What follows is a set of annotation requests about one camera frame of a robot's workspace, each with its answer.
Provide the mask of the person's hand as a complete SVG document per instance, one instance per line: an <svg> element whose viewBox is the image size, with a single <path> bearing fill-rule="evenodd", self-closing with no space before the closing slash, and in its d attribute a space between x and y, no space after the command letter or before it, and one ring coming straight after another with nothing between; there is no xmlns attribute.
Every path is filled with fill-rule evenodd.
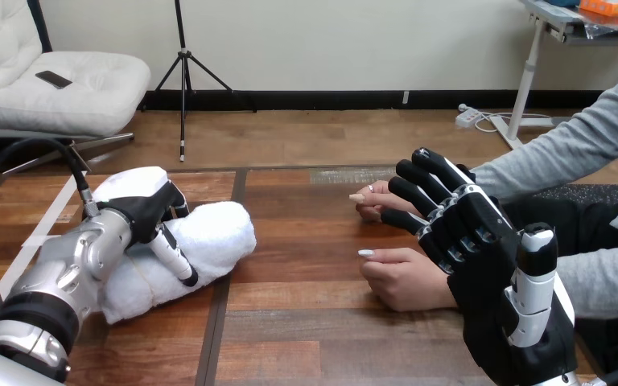
<svg viewBox="0 0 618 386"><path fill-rule="evenodd" d="M355 203L359 215L367 221L380 222L385 209L396 209L420 216L420 212L410 202L389 191L389 182L377 180L348 196Z"/></svg>
<svg viewBox="0 0 618 386"><path fill-rule="evenodd" d="M397 312L454 309L447 274L411 248L362 249L360 272L373 293Z"/></svg>

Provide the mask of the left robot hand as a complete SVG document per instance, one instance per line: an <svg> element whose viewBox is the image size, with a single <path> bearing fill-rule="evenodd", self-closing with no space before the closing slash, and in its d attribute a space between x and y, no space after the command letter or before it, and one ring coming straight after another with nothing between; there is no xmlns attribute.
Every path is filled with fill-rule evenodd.
<svg viewBox="0 0 618 386"><path fill-rule="evenodd" d="M144 166L110 175L92 193L100 209L120 212L131 229L128 243L144 244L183 285L193 287L199 274L185 257L166 222L184 219L190 209L183 192L159 166Z"/></svg>

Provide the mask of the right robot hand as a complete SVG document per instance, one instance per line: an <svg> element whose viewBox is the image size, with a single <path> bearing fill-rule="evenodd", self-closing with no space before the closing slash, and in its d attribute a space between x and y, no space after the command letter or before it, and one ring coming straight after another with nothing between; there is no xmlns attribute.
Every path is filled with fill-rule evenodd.
<svg viewBox="0 0 618 386"><path fill-rule="evenodd" d="M558 242L544 223L514 227L468 171L427 148L396 166L389 189L420 216L388 209L447 274L463 340L498 385L576 385L574 310L556 271Z"/></svg>

